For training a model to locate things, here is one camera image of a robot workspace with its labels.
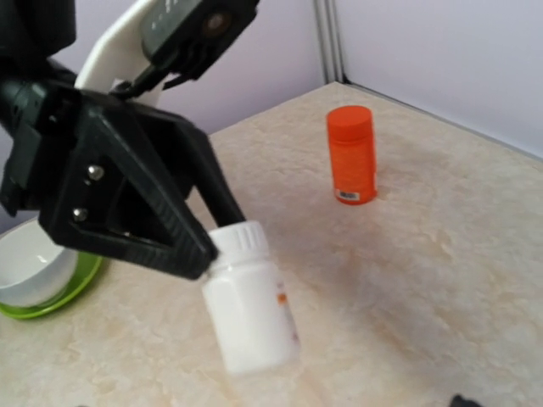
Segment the orange pill bottle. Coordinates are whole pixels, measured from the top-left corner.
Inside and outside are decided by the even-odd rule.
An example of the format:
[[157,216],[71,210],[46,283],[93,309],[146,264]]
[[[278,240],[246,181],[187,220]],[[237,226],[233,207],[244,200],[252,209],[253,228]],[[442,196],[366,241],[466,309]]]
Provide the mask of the orange pill bottle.
[[348,205],[372,201],[378,194],[372,111],[342,106],[327,114],[326,124],[334,196]]

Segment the small white clear bottle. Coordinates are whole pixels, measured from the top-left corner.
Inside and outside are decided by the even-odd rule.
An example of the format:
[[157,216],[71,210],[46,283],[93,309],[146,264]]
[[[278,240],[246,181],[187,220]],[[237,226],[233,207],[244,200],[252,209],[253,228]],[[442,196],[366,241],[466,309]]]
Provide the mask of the small white clear bottle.
[[298,359],[297,327],[261,224],[224,226],[210,237],[219,256],[203,295],[226,371],[242,376]]

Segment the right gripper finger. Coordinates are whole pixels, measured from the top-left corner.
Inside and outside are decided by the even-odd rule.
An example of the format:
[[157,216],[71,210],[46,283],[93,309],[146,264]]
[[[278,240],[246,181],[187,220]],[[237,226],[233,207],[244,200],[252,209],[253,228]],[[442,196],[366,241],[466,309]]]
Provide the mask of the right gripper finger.
[[464,397],[461,394],[455,394],[451,401],[450,407],[484,407],[480,402],[475,399]]

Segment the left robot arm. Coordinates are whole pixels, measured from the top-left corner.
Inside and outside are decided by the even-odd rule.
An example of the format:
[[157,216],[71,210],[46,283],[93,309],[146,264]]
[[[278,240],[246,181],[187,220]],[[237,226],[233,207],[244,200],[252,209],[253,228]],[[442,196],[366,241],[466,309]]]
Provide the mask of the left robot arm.
[[76,40],[72,1],[1,4],[1,125],[13,145],[1,204],[35,211],[58,245],[200,278],[218,258],[188,207],[197,189],[218,226],[245,217],[208,136],[157,109],[198,79],[256,16],[255,1],[137,1],[80,72],[54,55]]

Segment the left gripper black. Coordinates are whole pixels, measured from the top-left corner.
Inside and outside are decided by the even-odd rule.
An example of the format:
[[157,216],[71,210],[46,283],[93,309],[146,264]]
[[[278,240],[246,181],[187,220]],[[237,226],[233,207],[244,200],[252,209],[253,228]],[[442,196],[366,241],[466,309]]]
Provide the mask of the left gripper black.
[[67,248],[196,280],[218,250],[191,191],[219,227],[246,221],[208,135],[180,115],[61,81],[4,80],[1,124],[13,143],[3,208],[38,212]]

